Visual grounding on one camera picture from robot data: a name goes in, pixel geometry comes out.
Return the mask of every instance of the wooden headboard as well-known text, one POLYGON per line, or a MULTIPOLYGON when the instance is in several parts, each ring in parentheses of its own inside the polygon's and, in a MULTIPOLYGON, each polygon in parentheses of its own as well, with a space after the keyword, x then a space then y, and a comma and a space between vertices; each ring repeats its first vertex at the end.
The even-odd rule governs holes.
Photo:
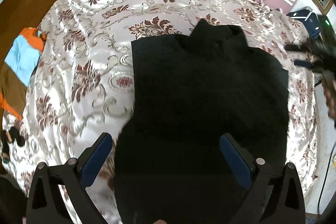
MULTIPOLYGON (((24 27, 37 27, 56 0, 3 0, 0 3, 0 69, 24 27)), ((3 109, 0 108, 2 130, 3 109)))

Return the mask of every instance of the blue gripper pad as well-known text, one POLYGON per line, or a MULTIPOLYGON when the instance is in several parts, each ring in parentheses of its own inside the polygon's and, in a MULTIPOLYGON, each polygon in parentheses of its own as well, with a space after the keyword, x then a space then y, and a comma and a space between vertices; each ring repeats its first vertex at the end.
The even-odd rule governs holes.
POLYGON ((299 67, 305 67, 307 69, 310 69, 313 66, 312 63, 304 60, 294 60, 294 65, 299 67))
POLYGON ((110 134, 107 134, 97 145, 97 148, 90 155, 81 170, 81 185, 83 188, 89 187, 95 181, 101 167, 111 152, 113 140, 110 134))
POLYGON ((221 136, 219 146, 238 184, 249 190, 252 186, 252 174, 247 163, 225 135, 221 136))

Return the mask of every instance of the bed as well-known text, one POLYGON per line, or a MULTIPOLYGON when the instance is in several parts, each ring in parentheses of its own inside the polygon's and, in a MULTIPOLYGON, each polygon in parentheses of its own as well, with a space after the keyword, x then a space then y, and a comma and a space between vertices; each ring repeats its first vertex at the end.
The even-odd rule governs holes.
MULTIPOLYGON (((308 33, 294 19, 250 0, 57 0, 39 28, 45 49, 26 95, 22 121, 5 112, 2 126, 16 126, 24 147, 11 145, 5 168, 29 192, 36 165, 64 164, 98 138, 118 134, 134 105, 131 41, 172 33, 190 34, 198 20, 240 26, 249 46, 275 56, 289 72, 287 161, 295 163, 307 195, 316 179, 314 75, 293 65, 307 54, 288 53, 308 33)), ((113 186, 114 150, 87 192, 109 223, 120 222, 113 186)), ((64 186, 68 211, 80 223, 64 186)))

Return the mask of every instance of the black cable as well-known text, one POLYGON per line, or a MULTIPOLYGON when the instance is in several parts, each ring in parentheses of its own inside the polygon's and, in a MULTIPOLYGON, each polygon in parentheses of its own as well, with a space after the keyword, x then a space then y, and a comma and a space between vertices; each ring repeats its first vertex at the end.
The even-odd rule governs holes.
POLYGON ((327 180, 327 175, 328 175, 328 170, 329 170, 329 166, 330 166, 330 161, 331 161, 331 157, 333 156, 333 152, 334 152, 335 146, 336 146, 336 142, 334 143, 334 146, 333 146, 333 148, 331 150, 331 153, 330 153, 330 158, 329 158, 329 162, 328 162, 327 171, 325 172, 325 177, 324 177, 324 182, 323 182, 322 190, 321 190, 321 193, 320 193, 320 198, 319 198, 319 201, 317 203, 317 215, 318 215, 318 217, 320 217, 320 201, 321 201, 324 185, 325 185, 326 180, 327 180))

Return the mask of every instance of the light blue cloth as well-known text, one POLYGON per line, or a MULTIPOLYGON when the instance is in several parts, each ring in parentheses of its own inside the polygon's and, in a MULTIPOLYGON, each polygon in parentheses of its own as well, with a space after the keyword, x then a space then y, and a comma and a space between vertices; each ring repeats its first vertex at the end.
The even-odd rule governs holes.
POLYGON ((17 78, 28 87, 40 55, 39 50, 33 48, 22 35, 19 35, 15 38, 13 46, 6 56, 5 63, 13 70, 17 78))

